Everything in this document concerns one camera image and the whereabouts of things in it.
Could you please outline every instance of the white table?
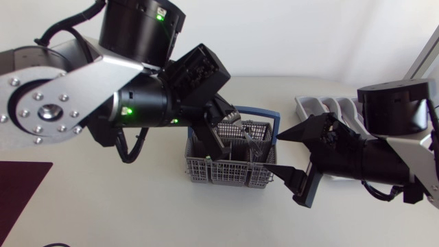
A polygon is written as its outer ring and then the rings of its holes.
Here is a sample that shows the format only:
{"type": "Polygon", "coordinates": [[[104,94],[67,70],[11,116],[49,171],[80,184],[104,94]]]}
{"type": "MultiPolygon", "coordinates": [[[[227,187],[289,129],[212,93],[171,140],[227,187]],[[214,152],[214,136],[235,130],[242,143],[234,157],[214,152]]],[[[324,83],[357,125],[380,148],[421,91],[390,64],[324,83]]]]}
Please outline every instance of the white table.
{"type": "MultiPolygon", "coordinates": [[[[309,78],[233,78],[220,93],[234,105],[280,112],[282,131],[299,123],[296,95],[356,90],[309,78]]],[[[131,143],[137,131],[127,133],[131,143]]],[[[54,163],[3,246],[439,245],[439,211],[426,199],[381,202],[358,181],[322,179],[312,209],[298,206],[280,179],[265,189],[191,183],[186,134],[151,129],[131,165],[88,131],[60,145],[1,152],[4,161],[54,163]]],[[[279,141],[277,148],[279,165],[306,168],[303,145],[279,141]]]]}

